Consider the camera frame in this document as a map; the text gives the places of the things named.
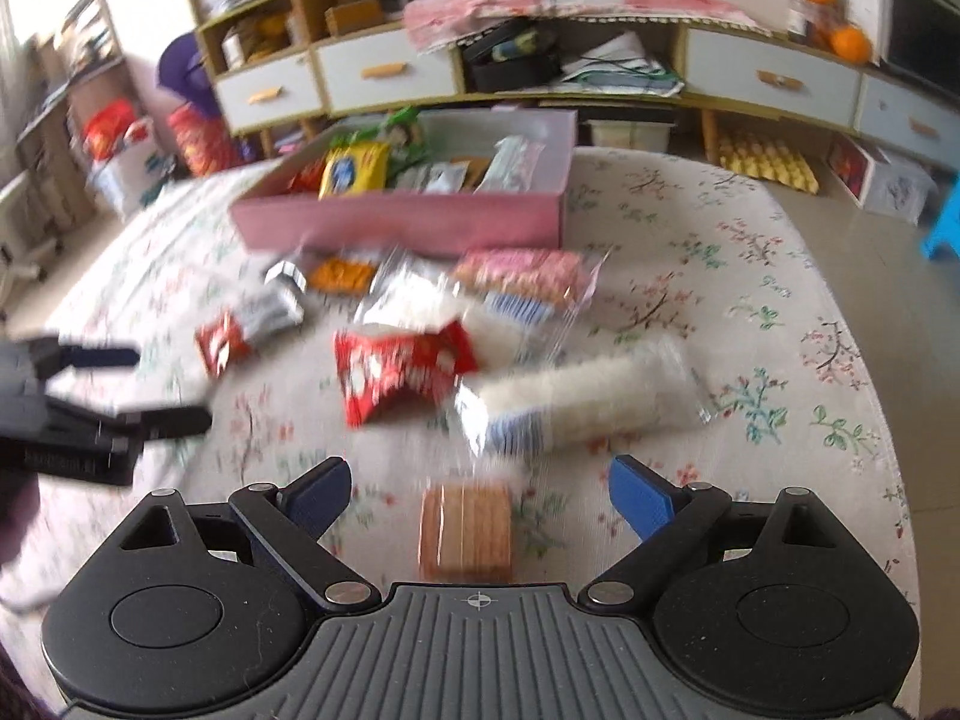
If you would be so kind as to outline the orange white snack packet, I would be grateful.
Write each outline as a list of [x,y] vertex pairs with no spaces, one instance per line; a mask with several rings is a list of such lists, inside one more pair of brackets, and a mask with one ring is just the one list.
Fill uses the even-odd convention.
[[304,307],[290,289],[278,284],[244,294],[195,330],[194,340],[210,379],[250,358],[278,333],[299,327]]

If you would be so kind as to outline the brown cracker stack pack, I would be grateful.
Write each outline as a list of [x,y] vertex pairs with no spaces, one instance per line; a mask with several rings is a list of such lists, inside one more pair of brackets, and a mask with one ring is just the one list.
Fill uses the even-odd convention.
[[430,582],[509,582],[509,489],[493,483],[446,483],[428,489],[421,499],[418,566]]

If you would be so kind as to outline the small red candy packet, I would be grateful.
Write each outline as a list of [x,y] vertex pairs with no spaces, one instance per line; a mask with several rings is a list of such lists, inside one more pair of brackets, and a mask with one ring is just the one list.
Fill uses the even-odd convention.
[[348,427],[404,400],[441,405],[457,382],[480,369],[459,320],[439,330],[358,325],[334,337],[335,372]]

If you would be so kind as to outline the white rice cracker pack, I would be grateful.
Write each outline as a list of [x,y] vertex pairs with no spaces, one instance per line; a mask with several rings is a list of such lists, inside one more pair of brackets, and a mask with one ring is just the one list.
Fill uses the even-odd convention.
[[452,397],[474,457],[534,460],[613,434],[692,429],[715,404],[679,340],[462,379]]
[[394,250],[374,275],[355,322],[438,332],[459,320],[482,371],[555,359],[574,315],[548,302],[503,291],[470,291],[438,262]]

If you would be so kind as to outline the orange yellow snack packet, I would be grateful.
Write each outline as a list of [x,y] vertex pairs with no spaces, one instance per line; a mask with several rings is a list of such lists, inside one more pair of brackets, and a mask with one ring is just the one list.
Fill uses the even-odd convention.
[[309,289],[318,293],[363,296],[368,293],[379,265],[348,257],[327,257],[306,277]]

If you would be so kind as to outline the pink round cookie pack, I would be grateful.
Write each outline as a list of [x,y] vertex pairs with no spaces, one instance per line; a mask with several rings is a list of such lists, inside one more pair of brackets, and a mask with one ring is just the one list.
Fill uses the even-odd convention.
[[587,304],[607,252],[563,249],[483,249],[460,257],[452,277],[475,291],[496,291],[560,309]]

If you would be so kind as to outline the red snack bag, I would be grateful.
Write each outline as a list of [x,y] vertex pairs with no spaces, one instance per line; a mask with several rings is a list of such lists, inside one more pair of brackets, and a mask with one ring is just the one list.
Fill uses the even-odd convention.
[[317,158],[306,166],[302,167],[288,182],[288,192],[290,193],[317,193],[324,177],[325,160]]

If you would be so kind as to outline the yellow chip bag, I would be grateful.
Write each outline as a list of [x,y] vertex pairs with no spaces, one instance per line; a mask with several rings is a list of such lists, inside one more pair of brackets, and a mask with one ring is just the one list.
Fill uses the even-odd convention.
[[381,142],[359,142],[325,154],[319,197],[348,197],[386,187],[391,149]]

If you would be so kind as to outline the white monkey biscuit pack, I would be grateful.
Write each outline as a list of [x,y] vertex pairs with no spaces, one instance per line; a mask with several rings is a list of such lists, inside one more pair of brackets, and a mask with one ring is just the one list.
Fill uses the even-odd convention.
[[420,164],[398,174],[395,190],[415,193],[457,193],[464,180],[464,172],[449,161]]

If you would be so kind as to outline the green snack bag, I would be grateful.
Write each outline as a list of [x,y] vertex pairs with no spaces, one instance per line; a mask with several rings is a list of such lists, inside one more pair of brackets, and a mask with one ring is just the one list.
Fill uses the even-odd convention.
[[364,142],[385,143],[389,147],[389,166],[402,171],[428,158],[427,135],[420,122],[420,110],[404,107],[384,115],[373,125],[337,133],[332,148],[345,148]]

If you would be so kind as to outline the gold wafer pack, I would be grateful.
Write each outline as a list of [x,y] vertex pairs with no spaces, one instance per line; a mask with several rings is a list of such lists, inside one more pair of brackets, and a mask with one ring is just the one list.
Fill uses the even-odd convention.
[[483,181],[490,167],[490,158],[455,158],[452,164],[459,167],[464,172],[464,180],[460,186],[462,192],[473,192]]

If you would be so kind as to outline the silver long cracker pack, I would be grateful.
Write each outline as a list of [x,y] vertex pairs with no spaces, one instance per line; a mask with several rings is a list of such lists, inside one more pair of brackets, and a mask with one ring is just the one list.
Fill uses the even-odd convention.
[[534,184],[534,174],[540,154],[545,145],[523,135],[509,135],[494,147],[483,179],[478,184],[478,193],[529,192]]

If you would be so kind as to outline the blue white snack packet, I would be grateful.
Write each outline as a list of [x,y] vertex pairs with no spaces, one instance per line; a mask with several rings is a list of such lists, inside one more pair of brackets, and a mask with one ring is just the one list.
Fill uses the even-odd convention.
[[279,260],[263,273],[265,284],[281,284],[300,293],[308,291],[308,277],[296,260]]

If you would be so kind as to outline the floral tablecloth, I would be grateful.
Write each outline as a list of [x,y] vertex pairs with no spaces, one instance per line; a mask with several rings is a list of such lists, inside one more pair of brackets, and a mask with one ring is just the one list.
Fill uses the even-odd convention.
[[[421,484],[455,432],[434,413],[345,426],[332,337],[352,306],[327,301],[273,353],[212,385],[200,367],[195,325],[257,275],[228,216],[255,178],[246,169],[170,188],[124,229],[52,325],[140,340],[145,367],[135,376],[67,376],[62,385],[107,403],[210,388],[217,416],[206,442],[151,450],[142,466],[153,481],[179,475],[197,500],[221,499],[246,481],[285,481],[342,455],[355,497],[327,548],[376,582],[407,580],[416,573]],[[526,466],[512,493],[517,577],[579,587],[635,546],[605,479],[610,460],[630,454],[675,483],[706,479],[740,500],[809,486],[913,593],[907,503],[869,372],[766,188],[679,158],[585,149],[571,168],[568,238],[605,255],[571,343],[610,355],[674,335],[721,412],[695,431],[604,437]]]

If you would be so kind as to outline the pink cardboard box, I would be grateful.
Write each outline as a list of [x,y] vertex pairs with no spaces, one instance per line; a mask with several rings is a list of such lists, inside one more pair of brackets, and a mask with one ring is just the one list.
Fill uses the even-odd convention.
[[563,109],[428,109],[387,132],[412,156],[386,185],[361,165],[373,149],[342,148],[374,135],[382,115],[352,117],[279,160],[231,202],[249,250],[391,249],[455,257],[473,249],[563,243],[578,117]]

